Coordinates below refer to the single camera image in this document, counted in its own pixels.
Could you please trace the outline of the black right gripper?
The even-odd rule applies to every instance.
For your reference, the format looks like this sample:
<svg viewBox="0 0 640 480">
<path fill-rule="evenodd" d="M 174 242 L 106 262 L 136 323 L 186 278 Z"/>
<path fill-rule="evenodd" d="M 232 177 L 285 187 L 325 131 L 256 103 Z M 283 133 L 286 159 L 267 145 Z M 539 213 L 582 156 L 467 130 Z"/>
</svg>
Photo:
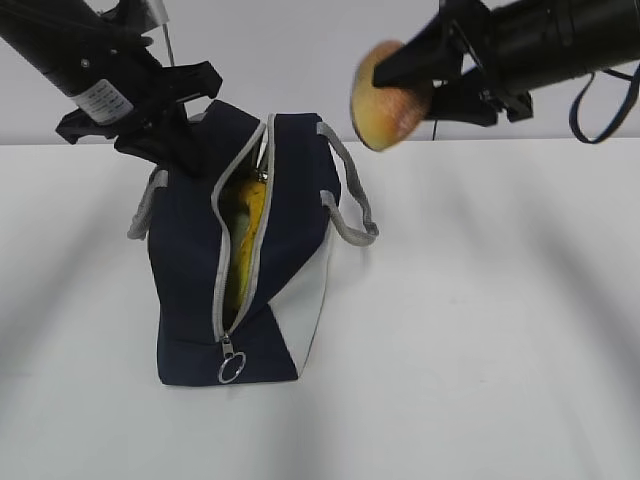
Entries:
<svg viewBox="0 0 640 480">
<path fill-rule="evenodd" d="M 533 117 L 529 92 L 507 90 L 500 73 L 494 21 L 480 1 L 442 1 L 439 13 L 406 45 L 374 68 L 378 88 L 436 87 L 429 121 L 451 121 L 490 127 L 504 113 L 511 122 Z"/>
</svg>

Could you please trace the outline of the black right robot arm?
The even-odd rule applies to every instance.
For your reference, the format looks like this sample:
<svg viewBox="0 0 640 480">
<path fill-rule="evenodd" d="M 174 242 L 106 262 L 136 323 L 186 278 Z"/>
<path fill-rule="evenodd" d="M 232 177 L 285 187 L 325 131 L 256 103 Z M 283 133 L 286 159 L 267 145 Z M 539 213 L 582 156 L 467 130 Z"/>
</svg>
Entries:
<svg viewBox="0 0 640 480">
<path fill-rule="evenodd" d="M 358 65 L 350 117 L 373 151 L 424 120 L 482 127 L 533 115 L 531 93 L 580 76 L 616 75 L 639 58 L 635 1 L 444 1 L 409 42 L 376 45 Z"/>
</svg>

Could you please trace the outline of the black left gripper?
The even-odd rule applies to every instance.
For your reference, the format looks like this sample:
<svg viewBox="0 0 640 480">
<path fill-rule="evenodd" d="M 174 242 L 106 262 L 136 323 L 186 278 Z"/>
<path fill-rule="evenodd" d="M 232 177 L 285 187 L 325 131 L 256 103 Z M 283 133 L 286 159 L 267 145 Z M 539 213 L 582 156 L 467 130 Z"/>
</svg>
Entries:
<svg viewBox="0 0 640 480">
<path fill-rule="evenodd" d="M 205 176 L 207 149 L 183 103 L 213 99 L 221 86 L 222 77 L 208 62 L 162 67 L 132 93 L 103 78 L 71 98 L 76 109 L 60 120 L 56 133 L 69 144 L 86 136 L 119 136 L 114 144 L 119 153 Z M 136 132 L 161 118 L 160 132 Z"/>
</svg>

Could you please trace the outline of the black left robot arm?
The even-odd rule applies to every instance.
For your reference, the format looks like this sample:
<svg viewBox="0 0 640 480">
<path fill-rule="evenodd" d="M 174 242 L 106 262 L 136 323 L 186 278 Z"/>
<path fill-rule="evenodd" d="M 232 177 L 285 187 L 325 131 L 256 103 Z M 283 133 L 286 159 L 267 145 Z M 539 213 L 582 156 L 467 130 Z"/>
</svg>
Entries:
<svg viewBox="0 0 640 480">
<path fill-rule="evenodd" d="M 217 96 L 209 62 L 164 66 L 148 32 L 162 4 L 120 1 L 98 13 L 84 1 L 4 1 L 1 37 L 76 106 L 56 132 L 66 142 L 112 139 L 118 152 L 202 177 L 211 159 L 185 103 Z"/>
</svg>

